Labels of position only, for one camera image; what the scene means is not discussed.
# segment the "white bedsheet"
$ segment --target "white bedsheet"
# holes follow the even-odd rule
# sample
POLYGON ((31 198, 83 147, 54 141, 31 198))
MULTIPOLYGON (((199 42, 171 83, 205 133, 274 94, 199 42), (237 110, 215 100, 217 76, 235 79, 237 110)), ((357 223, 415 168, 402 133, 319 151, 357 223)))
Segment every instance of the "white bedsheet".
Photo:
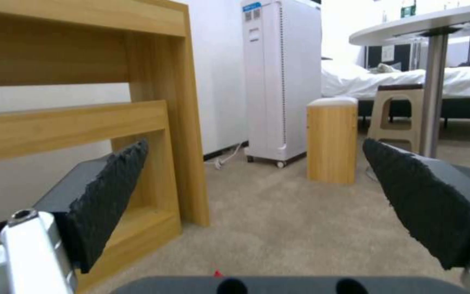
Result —
MULTIPOLYGON (((371 74, 365 69, 342 68, 323 61, 321 67, 321 96, 349 96, 359 100, 373 100, 379 85, 424 83, 425 70, 371 74)), ((470 67, 446 68, 443 98, 470 97, 470 67)))

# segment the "screw hole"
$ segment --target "screw hole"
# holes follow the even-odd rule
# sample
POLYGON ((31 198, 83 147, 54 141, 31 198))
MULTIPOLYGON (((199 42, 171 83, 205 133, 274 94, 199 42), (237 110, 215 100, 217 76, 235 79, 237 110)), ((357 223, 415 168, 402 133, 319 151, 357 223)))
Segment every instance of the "screw hole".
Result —
POLYGON ((217 294, 248 294, 248 289, 237 279, 227 279, 220 283, 217 294))
POLYGON ((337 294, 368 294, 361 283, 354 279, 342 279, 336 284, 337 294))
POLYGON ((15 220, 20 220, 22 218, 26 218, 31 214, 31 211, 28 209, 22 209, 12 215, 12 218, 15 220))

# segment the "beige plastic step stool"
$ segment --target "beige plastic step stool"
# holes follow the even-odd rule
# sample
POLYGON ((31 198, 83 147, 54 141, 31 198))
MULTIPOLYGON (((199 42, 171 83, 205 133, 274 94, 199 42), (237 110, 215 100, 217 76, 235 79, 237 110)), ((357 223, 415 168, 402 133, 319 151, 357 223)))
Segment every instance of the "beige plastic step stool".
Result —
POLYGON ((368 137, 375 140, 403 140, 411 143, 414 153, 420 151, 420 131, 422 127, 423 85, 390 85, 379 86, 368 137), (411 125, 394 125, 389 123, 390 102, 394 98, 407 99, 411 103, 411 125))
POLYGON ((357 165, 358 102, 350 97, 308 104, 308 179, 353 184, 357 165))

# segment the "black bed frame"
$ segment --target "black bed frame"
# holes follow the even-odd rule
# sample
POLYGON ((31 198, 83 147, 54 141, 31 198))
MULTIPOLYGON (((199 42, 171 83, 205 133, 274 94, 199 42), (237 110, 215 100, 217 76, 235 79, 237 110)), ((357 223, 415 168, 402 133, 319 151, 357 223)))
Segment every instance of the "black bed frame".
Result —
MULTIPOLYGON (((366 117, 371 116, 373 111, 372 100, 358 101, 358 116, 362 117, 362 121, 366 121, 366 117)), ((391 102, 390 117, 410 117, 411 105, 408 100, 394 100, 391 102)), ((442 118, 470 118, 470 98, 452 98, 442 100, 442 118)))

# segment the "round white table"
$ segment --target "round white table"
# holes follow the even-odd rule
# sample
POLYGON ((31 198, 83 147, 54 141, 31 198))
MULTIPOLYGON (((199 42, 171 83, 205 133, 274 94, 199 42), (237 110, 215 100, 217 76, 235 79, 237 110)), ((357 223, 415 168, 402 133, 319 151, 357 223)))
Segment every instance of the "round white table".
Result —
POLYGON ((431 158, 436 157, 449 36, 470 36, 470 6, 386 22, 358 31, 349 37, 351 44, 364 46, 429 40, 420 154, 431 158))

